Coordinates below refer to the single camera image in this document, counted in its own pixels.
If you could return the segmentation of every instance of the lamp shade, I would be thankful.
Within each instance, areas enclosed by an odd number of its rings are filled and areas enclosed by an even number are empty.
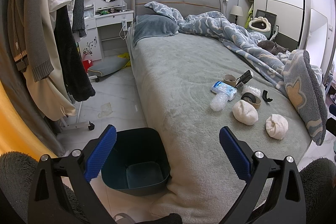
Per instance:
[[[243,17],[243,9],[240,6],[233,6],[230,12],[231,15]]]

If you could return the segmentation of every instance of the white dresser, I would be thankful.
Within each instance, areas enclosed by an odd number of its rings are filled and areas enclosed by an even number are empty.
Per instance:
[[[105,57],[127,52],[125,34],[122,31],[122,21],[127,26],[133,21],[133,11],[97,15],[85,19],[87,35],[79,41],[82,60],[104,60]]]
[[[240,17],[238,24],[244,26],[247,21],[248,10],[253,3],[253,17],[257,10],[263,10],[277,15],[276,25],[279,33],[276,42],[283,47],[294,50],[305,48],[309,18],[310,0],[239,0],[238,5],[243,8],[244,17]]]

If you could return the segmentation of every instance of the dark green bin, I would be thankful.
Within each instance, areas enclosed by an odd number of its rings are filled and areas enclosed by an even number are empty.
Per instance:
[[[104,183],[120,192],[151,195],[166,187],[170,174],[160,135],[152,128],[136,128],[117,133],[101,176]]]

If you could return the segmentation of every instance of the blue pillow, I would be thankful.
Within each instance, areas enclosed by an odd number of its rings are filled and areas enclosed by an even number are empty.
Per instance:
[[[172,19],[161,15],[136,17],[133,46],[146,37],[169,37],[178,32],[179,26]]]

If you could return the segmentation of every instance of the stain on floor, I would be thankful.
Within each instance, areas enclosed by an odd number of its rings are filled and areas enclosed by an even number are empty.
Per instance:
[[[100,107],[101,112],[98,114],[98,118],[103,118],[110,115],[112,111],[111,103],[106,103]]]

